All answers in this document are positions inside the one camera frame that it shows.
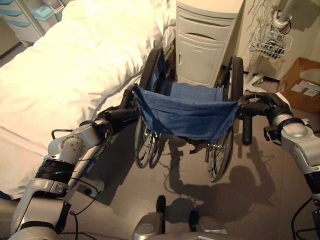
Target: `white cabinet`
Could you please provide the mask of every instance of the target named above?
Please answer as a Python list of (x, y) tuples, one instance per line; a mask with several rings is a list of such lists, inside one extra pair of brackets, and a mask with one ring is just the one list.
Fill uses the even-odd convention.
[(179, 83), (213, 87), (243, 0), (178, 0), (176, 72)]
[(0, 0), (0, 18), (23, 43), (34, 43), (45, 34), (22, 0)]
[(177, 34), (176, 42), (179, 46), (176, 50), (178, 81), (210, 87), (224, 45), (202, 36), (183, 33)]

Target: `floor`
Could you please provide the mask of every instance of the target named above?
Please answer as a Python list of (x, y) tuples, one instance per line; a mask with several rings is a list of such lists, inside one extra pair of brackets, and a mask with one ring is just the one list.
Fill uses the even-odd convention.
[(8, 55), (3, 58), (0, 58), (0, 67), (10, 62), (17, 54), (22, 53), (26, 47), (24, 45), (19, 45), (13, 51), (11, 51)]
[[(10, 61), (23, 46), (1, 60)], [(264, 82), (261, 87), (276, 92), (277, 84)], [(293, 109), (296, 117), (309, 118), (320, 128), (320, 116)], [(248, 240), (289, 240), (290, 222), (296, 210), (310, 197), (304, 176), (294, 160), (279, 146), (265, 141), (265, 117), (253, 120), (253, 142), (241, 143), (241, 122), (235, 123), (233, 155), (230, 166), (218, 183), (210, 183), (205, 151), (189, 154), (192, 147), (183, 140), (167, 136), (163, 152), (154, 168), (139, 169), (133, 157), (135, 126), (127, 127), (90, 171), (94, 179), (103, 180), (105, 190), (97, 201), (78, 216), (79, 230), (99, 240), (130, 239), (140, 218), (155, 211), (159, 195), (165, 195), (166, 231), (188, 231), (188, 215), (193, 209), (201, 216), (224, 222), (229, 234)], [(71, 200), (75, 212), (91, 199), (77, 192)], [(313, 227), (309, 204), (296, 220), (296, 229)], [(71, 215), (64, 232), (74, 232)], [(316, 240), (314, 233), (304, 235)], [(61, 235), (74, 239), (73, 235)], [(80, 240), (88, 239), (82, 235)]]

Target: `plastic container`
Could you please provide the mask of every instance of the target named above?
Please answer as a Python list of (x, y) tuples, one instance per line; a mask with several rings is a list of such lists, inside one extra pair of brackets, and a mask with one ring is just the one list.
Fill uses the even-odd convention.
[(33, 12), (33, 16), (46, 32), (58, 22), (52, 9), (46, 5), (42, 5), (36, 9)]
[(47, 5), (53, 11), (57, 21), (60, 22), (62, 19), (62, 11), (65, 8), (63, 3), (60, 0), (47, 0), (46, 2), (47, 2)]

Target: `cabinet drawer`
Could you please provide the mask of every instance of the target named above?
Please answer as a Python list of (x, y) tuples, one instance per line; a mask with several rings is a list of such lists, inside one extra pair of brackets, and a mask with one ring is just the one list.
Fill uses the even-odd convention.
[(212, 87), (221, 61), (223, 44), (206, 43), (178, 33), (176, 71), (179, 83)]
[(10, 21), (25, 22), (25, 23), (29, 22), (29, 20), (23, 14), (22, 11), (12, 11), (12, 10), (0, 9), (0, 17), (2, 17), (5, 20), (10, 20)]
[(190, 18), (179, 15), (177, 29), (183, 33), (225, 42), (228, 39), (231, 27), (227, 21), (221, 21), (220, 24), (217, 24), (215, 20), (211, 22), (197, 19), (190, 20)]
[(17, 26), (8, 22), (10, 28), (15, 32), (16, 37), (19, 40), (35, 43), (41, 36), (37, 32), (37, 30), (32, 26), (32, 24), (24, 23), (25, 26)]
[(2, 10), (11, 10), (11, 11), (21, 11), (20, 7), (16, 4), (14, 0), (12, 1), (1, 1), (0, 0), (0, 9)]
[(178, 15), (190, 21), (218, 26), (218, 27), (228, 27), (228, 26), (231, 26), (233, 23), (232, 19), (230, 18), (202, 16), (195, 13), (188, 14), (182, 9), (181, 10), (178, 9)]

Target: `white bedsheet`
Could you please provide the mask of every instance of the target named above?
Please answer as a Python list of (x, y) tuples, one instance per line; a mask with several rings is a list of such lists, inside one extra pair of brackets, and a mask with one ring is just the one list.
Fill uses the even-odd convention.
[(0, 68), (0, 191), (22, 196), (47, 154), (51, 130), (74, 129), (108, 97), (103, 107), (121, 99), (154, 41), (170, 43), (163, 33), (172, 39), (175, 5), (72, 1), (61, 22)]

